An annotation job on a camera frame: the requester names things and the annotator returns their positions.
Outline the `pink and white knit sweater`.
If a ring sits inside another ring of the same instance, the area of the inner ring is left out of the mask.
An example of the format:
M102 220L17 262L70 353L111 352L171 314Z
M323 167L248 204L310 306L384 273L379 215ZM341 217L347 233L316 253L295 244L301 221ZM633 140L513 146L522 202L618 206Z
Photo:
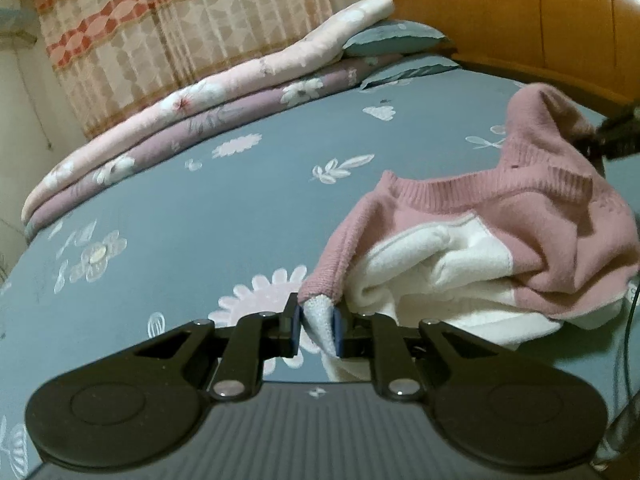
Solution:
M386 172L330 236L299 289L305 330L334 382L366 380L337 350L334 314L437 318L516 348L620 312L639 270L630 207L578 151L596 135L560 90L529 84L506 109L497 166L442 179Z

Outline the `blue floral bed sheet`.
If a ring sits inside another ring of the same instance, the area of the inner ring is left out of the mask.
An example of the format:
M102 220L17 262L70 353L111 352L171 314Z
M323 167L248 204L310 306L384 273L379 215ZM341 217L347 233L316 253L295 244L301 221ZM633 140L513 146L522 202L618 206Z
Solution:
M513 349L397 323L425 390L405 402L370 376L331 380L298 300L383 174L497 166L528 85L461 68L359 85L195 144L38 232L1 289L2 477L613 477L639 451L639 270L615 318ZM639 154L589 161L639 235ZM296 356L266 361L256 396L213 399L215 330L292 292Z

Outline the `wooden headboard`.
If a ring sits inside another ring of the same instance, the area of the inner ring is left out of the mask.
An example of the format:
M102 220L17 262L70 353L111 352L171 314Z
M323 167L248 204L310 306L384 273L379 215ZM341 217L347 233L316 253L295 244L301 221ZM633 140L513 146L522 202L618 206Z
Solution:
M603 115L639 97L639 0L393 0L463 66L555 84Z

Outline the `lower teal pillow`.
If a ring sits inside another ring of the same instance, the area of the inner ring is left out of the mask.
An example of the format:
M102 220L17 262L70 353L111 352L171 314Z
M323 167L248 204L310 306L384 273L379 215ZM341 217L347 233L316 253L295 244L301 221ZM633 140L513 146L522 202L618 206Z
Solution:
M364 78L360 89L369 91L384 84L397 84L398 81L450 72L458 68L460 65L457 62L438 54L406 56Z

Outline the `teal pillow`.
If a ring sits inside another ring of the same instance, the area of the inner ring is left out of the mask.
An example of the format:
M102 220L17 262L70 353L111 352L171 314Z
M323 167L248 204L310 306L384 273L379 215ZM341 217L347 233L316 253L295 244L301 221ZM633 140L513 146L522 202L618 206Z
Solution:
M438 54L406 56L364 78L360 89L369 91L384 84L397 84L398 81L450 72L458 68L460 65L457 62Z
M419 22L385 20L350 37L343 51L351 58L415 54L433 50L447 40L437 28Z

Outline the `upper teal pillow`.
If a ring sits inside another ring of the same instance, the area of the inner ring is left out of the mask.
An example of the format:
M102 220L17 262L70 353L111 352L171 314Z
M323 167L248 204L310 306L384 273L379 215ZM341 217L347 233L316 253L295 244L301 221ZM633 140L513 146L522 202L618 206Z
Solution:
M433 50L447 40L437 28L419 22L385 20L350 37L343 51L351 58L415 54Z

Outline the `purple floral folded quilt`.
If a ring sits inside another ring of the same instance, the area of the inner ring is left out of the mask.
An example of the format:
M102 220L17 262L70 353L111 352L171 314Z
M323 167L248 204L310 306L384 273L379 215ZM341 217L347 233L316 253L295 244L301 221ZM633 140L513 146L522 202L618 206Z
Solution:
M25 237L32 240L38 232L109 186L174 157L195 144L260 118L355 88L367 76L399 60L398 54L345 58L305 78L204 110L143 141L126 148L116 148L105 162L92 162L87 170L81 171L79 180L40 205L26 223Z

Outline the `pink floral folded quilt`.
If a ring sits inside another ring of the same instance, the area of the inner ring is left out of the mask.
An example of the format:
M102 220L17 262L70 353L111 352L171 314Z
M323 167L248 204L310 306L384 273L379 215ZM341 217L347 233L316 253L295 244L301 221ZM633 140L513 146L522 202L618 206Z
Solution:
M26 223L36 209L57 192L163 128L213 106L303 77L329 65L342 53L347 40L389 18L394 10L393 0L360 0L330 16L295 44L261 58L252 58L172 92L63 159L29 193L21 220Z

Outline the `patterned beige red curtain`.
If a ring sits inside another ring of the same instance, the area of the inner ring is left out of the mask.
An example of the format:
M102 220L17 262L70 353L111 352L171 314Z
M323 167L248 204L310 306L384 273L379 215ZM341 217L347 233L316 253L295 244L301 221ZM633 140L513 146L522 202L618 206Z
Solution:
M93 139L208 75L289 46L332 0L32 0L82 133Z

